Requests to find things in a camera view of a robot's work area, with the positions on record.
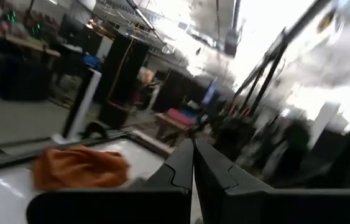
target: person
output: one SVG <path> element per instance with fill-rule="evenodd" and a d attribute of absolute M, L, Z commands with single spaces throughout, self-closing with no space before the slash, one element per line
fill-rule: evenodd
<path fill-rule="evenodd" d="M 303 121 L 292 121 L 284 129 L 283 142 L 286 143 L 287 149 L 282 154 L 274 172 L 275 178 L 291 177 L 300 170 L 303 159 L 310 151 L 308 148 L 309 140 L 308 126 Z"/>

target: black speaker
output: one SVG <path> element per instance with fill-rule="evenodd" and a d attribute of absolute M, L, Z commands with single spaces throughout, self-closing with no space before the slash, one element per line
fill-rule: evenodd
<path fill-rule="evenodd" d="M 125 123 L 129 110 L 127 103 L 148 50 L 148 45 L 136 40 L 120 35 L 116 37 L 102 66 L 94 96 L 96 101 L 101 102 L 101 122 L 113 128 Z"/>
<path fill-rule="evenodd" d="M 148 45 L 117 35 L 101 67 L 102 77 L 94 100 L 127 103 L 148 50 Z"/>

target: orange cloth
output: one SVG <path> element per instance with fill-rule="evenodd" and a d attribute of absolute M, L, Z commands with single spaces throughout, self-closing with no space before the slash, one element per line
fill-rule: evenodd
<path fill-rule="evenodd" d="M 118 187 L 128 180 L 129 165 L 118 152 L 98 152 L 84 146 L 46 150 L 32 166 L 39 190 Z"/>

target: blue monitor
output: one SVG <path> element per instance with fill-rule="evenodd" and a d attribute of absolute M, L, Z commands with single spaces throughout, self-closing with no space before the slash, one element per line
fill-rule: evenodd
<path fill-rule="evenodd" d="M 92 55 L 85 55 L 83 57 L 83 63 L 96 68 L 96 67 L 99 67 L 100 65 L 100 58 Z"/>
<path fill-rule="evenodd" d="M 216 84 L 214 82 L 211 82 L 208 86 L 208 90 L 205 93 L 205 96 L 202 100 L 202 103 L 206 106 L 211 103 L 212 97 L 216 91 Z"/>

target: pink cushion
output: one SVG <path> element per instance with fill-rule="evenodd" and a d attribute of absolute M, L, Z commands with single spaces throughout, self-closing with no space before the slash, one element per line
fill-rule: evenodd
<path fill-rule="evenodd" d="M 175 110 L 175 109 L 169 109 L 167 111 L 167 116 L 171 119 L 174 119 L 175 121 L 182 123 L 184 125 L 192 125 L 194 124 L 194 119 L 190 118 L 184 114 L 182 114 L 179 110 Z"/>

